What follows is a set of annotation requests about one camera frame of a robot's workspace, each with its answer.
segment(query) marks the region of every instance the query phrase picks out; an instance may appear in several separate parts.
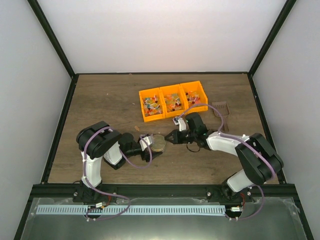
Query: black metal frame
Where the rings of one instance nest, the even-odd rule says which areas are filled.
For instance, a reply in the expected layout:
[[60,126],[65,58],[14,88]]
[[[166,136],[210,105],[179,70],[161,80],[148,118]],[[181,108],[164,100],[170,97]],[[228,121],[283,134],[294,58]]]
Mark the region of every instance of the black metal frame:
[[[34,198],[73,198],[77,191],[79,184],[63,184],[63,183],[49,183],[36,184],[32,187],[28,202],[26,204],[24,213],[22,215],[20,224],[18,226],[15,240],[21,238],[28,213]],[[116,192],[129,198],[197,198],[207,199],[207,192],[214,192],[214,189],[221,185],[151,185],[151,184],[103,184],[102,190],[108,192]],[[304,232],[308,240],[313,240],[313,235],[308,225],[305,212],[300,203],[299,196],[294,184],[267,184],[261,186],[266,197],[290,197],[293,198],[295,205],[299,208],[299,217],[303,225]],[[260,197],[261,193],[258,188],[253,187],[251,190],[251,197]],[[238,203],[238,201],[221,201],[220,196],[212,196],[208,199],[209,202],[219,202],[222,205]]]
[[[62,113],[58,122],[58,127],[56,129],[53,143],[50,149],[50,153],[47,159],[47,163],[43,172],[41,179],[41,184],[36,184],[32,187],[28,202],[26,204],[25,210],[23,212],[20,224],[18,226],[16,235],[14,239],[20,239],[23,233],[24,226],[30,211],[32,200],[34,198],[73,198],[75,191],[77,191],[78,184],[60,184],[60,183],[48,183],[48,178],[50,171],[53,165],[53,161],[56,156],[58,144],[62,135],[62,131],[66,122],[72,97],[77,85],[77,81],[80,74],[129,74],[129,73],[80,73],[75,74],[73,71],[57,37],[55,36],[50,24],[42,11],[37,0],[28,0],[32,10],[34,11],[36,17],[38,18],[40,24],[42,25],[45,33],[47,34],[49,40],[51,41],[54,49],[56,50],[58,56],[60,57],[61,62],[63,63],[65,69],[71,77],[71,82],[69,90],[66,96],[66,100],[62,109]],[[273,40],[275,39],[277,33],[279,32],[281,26],[289,15],[291,9],[293,8],[296,0],[287,0],[284,4],[278,18],[276,19],[269,35],[267,36],[259,54],[257,55],[252,67],[249,72],[135,72],[132,74],[247,74],[249,83],[252,89],[252,93],[255,98],[255,103],[259,112],[259,116],[262,122],[263,130],[266,136],[266,139],[274,147],[274,142],[267,124],[267,120],[261,106],[258,93],[253,81],[253,75],[258,69],[260,63],[262,62],[264,56],[266,55],[268,49],[270,48]],[[306,219],[304,210],[300,203],[299,196],[297,194],[294,184],[287,184],[285,175],[283,171],[277,175],[280,184],[268,184],[263,185],[262,189],[266,197],[292,197],[295,205],[299,208],[300,214],[299,217],[303,224],[303,228],[307,239],[314,239],[312,232],[310,230],[308,221]],[[102,190],[109,192],[116,192],[128,196],[130,198],[139,198],[139,197],[149,197],[149,198],[160,198],[160,197],[190,197],[190,198],[207,198],[207,192],[213,192],[215,189],[220,188],[221,185],[210,185],[210,184],[201,184],[201,185],[134,185],[134,184],[103,184]],[[252,197],[260,196],[260,191],[257,188],[251,190]],[[220,202],[221,204],[225,203],[219,197],[211,197],[209,199],[211,202]]]

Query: white wall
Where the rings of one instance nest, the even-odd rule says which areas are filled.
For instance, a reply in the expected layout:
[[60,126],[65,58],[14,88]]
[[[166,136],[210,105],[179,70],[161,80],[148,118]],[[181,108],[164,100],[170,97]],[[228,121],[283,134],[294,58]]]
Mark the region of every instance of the white wall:
[[248,71],[285,0],[39,0],[76,73]]
[[70,84],[26,0],[0,1],[0,82],[0,239],[13,239]]
[[320,1],[297,1],[254,82],[284,173],[320,239]]

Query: small electronic component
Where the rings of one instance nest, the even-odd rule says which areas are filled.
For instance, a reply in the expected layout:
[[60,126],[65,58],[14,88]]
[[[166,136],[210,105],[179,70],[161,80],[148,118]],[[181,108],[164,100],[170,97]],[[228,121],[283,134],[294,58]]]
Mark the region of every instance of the small electronic component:
[[179,118],[176,116],[173,118],[174,125],[179,126]]
[[104,209],[108,204],[105,201],[99,202],[95,205],[95,208],[97,209]]
[[230,210],[231,210],[231,212],[242,212],[243,207],[242,206],[232,206]]

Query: candy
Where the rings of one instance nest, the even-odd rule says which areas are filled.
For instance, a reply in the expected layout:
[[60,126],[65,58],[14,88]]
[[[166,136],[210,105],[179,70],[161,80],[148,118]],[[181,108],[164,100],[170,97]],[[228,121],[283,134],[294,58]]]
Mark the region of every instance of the candy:
[[146,97],[142,99],[144,102],[143,110],[144,116],[149,117],[157,114],[162,114],[160,104],[158,104],[158,96]]
[[189,108],[192,107],[194,104],[200,104],[200,97],[196,91],[188,91],[185,93],[187,96],[188,106]]
[[167,94],[164,96],[166,110],[168,113],[182,110],[180,97],[177,93]]

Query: black frame edge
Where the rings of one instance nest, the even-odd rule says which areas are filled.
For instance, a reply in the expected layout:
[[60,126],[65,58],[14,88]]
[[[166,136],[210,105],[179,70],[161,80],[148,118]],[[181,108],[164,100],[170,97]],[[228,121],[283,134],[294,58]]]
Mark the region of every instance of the black frame edge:
[[[32,187],[29,199],[25,206],[21,221],[19,223],[18,229],[16,231],[15,240],[19,240],[22,237],[26,221],[30,212],[32,201],[34,198],[73,198],[74,192],[79,184],[72,183],[49,183],[49,184],[35,184]],[[206,198],[206,190],[210,188],[216,188],[221,185],[212,184],[163,184],[163,185],[152,185],[152,184],[103,184],[103,187],[115,189],[118,194],[122,195],[134,195],[135,198],[146,197],[165,197],[170,196],[170,194],[178,193],[189,195],[189,197],[194,198],[192,193],[196,193],[196,198]],[[294,184],[265,184],[261,186],[266,197],[291,197],[294,203],[299,208],[299,218],[301,220],[305,235],[308,240],[313,240],[308,220],[306,218],[303,207],[300,203],[300,199]],[[251,190],[251,195],[253,197],[260,197],[261,193],[257,187],[253,187]]]
[[268,36],[266,37],[262,48],[260,49],[258,55],[256,56],[250,70],[250,75],[255,75],[259,65],[261,64],[262,60],[264,59],[265,55],[267,54],[271,44],[275,40],[279,30],[281,29],[282,25],[284,24],[285,20],[287,19],[291,9],[294,7],[297,0],[287,0],[283,5],[282,10],[280,11],[277,19],[275,20]]
[[[258,109],[258,113],[259,113],[260,120],[261,120],[261,123],[262,123],[262,127],[263,127],[263,131],[264,131],[264,134],[265,134],[265,138],[271,144],[271,146],[274,149],[276,149],[275,143],[274,143],[274,141],[272,139],[272,136],[271,136],[271,132],[270,132],[270,129],[269,129],[269,126],[268,126],[268,123],[267,123],[267,119],[266,119],[264,110],[262,108],[262,105],[261,105],[261,102],[260,102],[260,99],[259,99],[259,96],[258,96],[258,92],[257,92],[256,86],[255,86],[255,83],[254,83],[254,79],[253,79],[252,75],[250,75],[249,73],[248,73],[247,76],[248,76],[249,84],[250,84],[250,87],[251,87],[251,90],[252,90],[252,93],[253,93],[255,105],[256,105],[256,108]],[[282,169],[276,175],[278,177],[279,184],[286,184],[287,183],[284,171]]]
[[30,7],[32,8],[34,14],[38,18],[43,30],[45,31],[47,37],[49,38],[53,48],[55,49],[56,53],[58,54],[62,64],[64,65],[66,71],[70,75],[71,78],[73,78],[76,74],[74,70],[72,69],[69,60],[67,59],[67,56],[65,52],[63,51],[54,31],[52,30],[44,12],[42,11],[39,3],[37,0],[28,0],[28,3]]
[[60,138],[61,138],[61,134],[62,134],[62,131],[63,131],[64,126],[65,126],[65,122],[66,122],[66,119],[67,119],[67,115],[68,115],[68,112],[69,112],[69,108],[70,108],[70,105],[71,105],[72,98],[74,96],[74,92],[75,92],[75,89],[76,89],[78,78],[79,78],[79,75],[76,74],[75,77],[73,77],[71,79],[71,83],[70,83],[70,86],[69,86],[69,89],[68,89],[68,92],[67,92],[67,95],[66,95],[66,98],[65,98],[65,101],[64,101],[64,105],[63,105],[62,112],[61,112],[61,115],[60,115],[60,118],[59,118],[59,122],[58,122],[58,125],[57,125],[57,128],[56,128],[55,134],[54,134],[54,138],[53,138],[51,149],[50,149],[50,152],[49,152],[49,155],[48,155],[48,159],[46,161],[45,168],[44,168],[44,171],[43,171],[43,175],[42,175],[42,178],[41,178],[41,182],[43,182],[43,183],[47,183],[48,182],[49,175],[50,175],[50,172],[51,172],[51,169],[52,169],[52,165],[54,163],[56,152],[57,152],[57,149],[58,149],[59,141],[60,141]]
[[150,72],[90,72],[79,75],[182,75],[182,74],[248,74],[247,71],[150,71]]

